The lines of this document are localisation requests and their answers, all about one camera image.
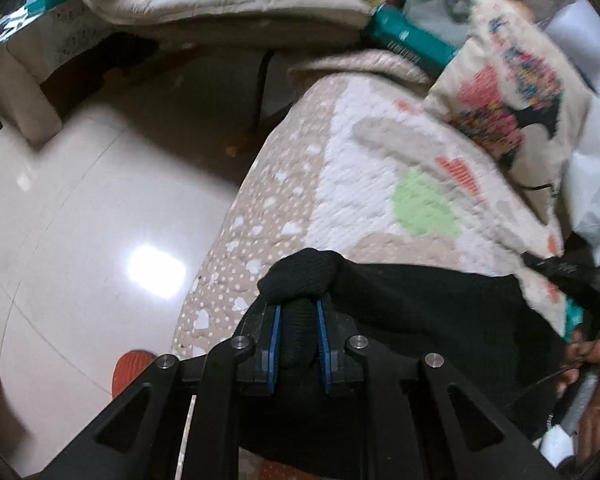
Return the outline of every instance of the white polka dot pattern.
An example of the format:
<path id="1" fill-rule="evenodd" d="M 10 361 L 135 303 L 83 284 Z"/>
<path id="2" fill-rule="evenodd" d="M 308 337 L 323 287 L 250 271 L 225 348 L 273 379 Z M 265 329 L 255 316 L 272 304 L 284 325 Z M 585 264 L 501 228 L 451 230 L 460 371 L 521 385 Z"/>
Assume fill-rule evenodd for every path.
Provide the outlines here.
<path id="1" fill-rule="evenodd" d="M 559 250 L 557 221 L 542 225 L 490 157 L 420 102 L 376 75 L 330 75 L 311 87 L 242 184 L 183 306 L 175 354 L 200 355 L 231 337 L 257 281 L 305 246 L 360 262 L 514 273 L 561 333 L 564 298 L 518 256 Z M 411 222 L 409 207 L 414 218 L 428 208 L 436 225 Z"/>

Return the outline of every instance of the black cloth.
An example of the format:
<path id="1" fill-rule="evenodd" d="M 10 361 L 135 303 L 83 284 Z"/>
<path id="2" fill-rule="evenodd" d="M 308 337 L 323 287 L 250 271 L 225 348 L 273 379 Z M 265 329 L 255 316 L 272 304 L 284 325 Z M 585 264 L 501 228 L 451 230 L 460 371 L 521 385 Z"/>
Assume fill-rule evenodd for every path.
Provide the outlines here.
<path id="1" fill-rule="evenodd" d="M 356 264 L 333 251 L 304 249 L 275 263 L 258 289 L 236 333 L 247 316 L 280 304 L 280 364 L 273 398 L 243 407 L 241 445 L 321 476 L 355 478 L 358 464 L 357 450 L 345 442 L 355 431 L 355 407 L 330 399 L 322 386 L 315 300 L 351 316 L 358 333 L 394 353 L 442 354 L 501 410 L 557 370 L 564 349 L 514 276 Z M 504 410 L 529 438 L 542 434 L 554 387 L 547 381 Z"/>

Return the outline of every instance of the bed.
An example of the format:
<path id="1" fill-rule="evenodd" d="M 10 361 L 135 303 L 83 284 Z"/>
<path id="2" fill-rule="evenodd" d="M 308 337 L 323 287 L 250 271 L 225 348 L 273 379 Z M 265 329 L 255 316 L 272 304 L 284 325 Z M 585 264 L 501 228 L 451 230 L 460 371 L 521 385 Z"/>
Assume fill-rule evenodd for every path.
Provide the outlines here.
<path id="1" fill-rule="evenodd" d="M 174 354 L 199 356 L 230 338 L 257 297 L 258 280 L 275 261 L 305 247 L 337 251 L 355 262 L 513 274 L 529 306 L 564 333 L 566 298 L 527 269 L 520 254 L 563 251 L 555 195 L 547 188 L 560 184 L 593 94 L 532 24 L 502 0 L 483 3 L 474 10 L 467 44 L 435 82 L 384 50 L 323 57 L 290 70 L 302 97 L 264 143 L 190 288 Z M 519 43 L 510 44 L 503 24 Z M 485 30 L 492 34 L 481 43 Z M 503 137 L 516 141 L 507 149 L 517 153 L 503 173 L 493 150 L 488 153 L 493 146 L 479 146 L 479 136 L 471 140 L 460 131 L 465 124 L 457 118 L 475 117 L 476 111 L 455 110 L 454 99 L 462 105 L 470 88 L 471 106 L 498 111 L 520 85 L 528 94 L 528 80 L 518 77 L 528 76 L 522 70 L 528 65 L 516 77 L 494 65 L 511 64 L 512 52 L 535 60 L 542 77 L 534 88 L 546 84 L 552 92 L 535 93 L 532 107 L 524 109 L 540 115 Z M 545 120 L 551 110 L 553 123 Z M 525 173 L 525 164 L 537 165 L 541 152 L 548 158 L 536 168 L 545 173 L 538 178 L 551 186 L 514 190 L 511 182 Z M 269 463 L 241 452 L 245 478 L 296 474 L 284 466 L 265 473 Z"/>
<path id="2" fill-rule="evenodd" d="M 529 305 L 562 333 L 562 294 L 520 259 L 561 251 L 557 219 L 542 224 L 480 147 L 423 112 L 420 70 L 368 50 L 305 63 L 293 77 L 319 79 L 245 178 L 184 303 L 174 354 L 201 355 L 229 338 L 258 279 L 304 247 L 515 274 Z"/>

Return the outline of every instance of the pillow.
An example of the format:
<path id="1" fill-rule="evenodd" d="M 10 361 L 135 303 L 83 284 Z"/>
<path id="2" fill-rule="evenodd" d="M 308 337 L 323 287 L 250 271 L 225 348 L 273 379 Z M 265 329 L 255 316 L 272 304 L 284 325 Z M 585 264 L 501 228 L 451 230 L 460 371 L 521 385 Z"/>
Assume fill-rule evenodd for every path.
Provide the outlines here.
<path id="1" fill-rule="evenodd" d="M 547 224 L 592 93 L 507 0 L 474 0 L 469 38 L 424 109 L 482 146 Z"/>

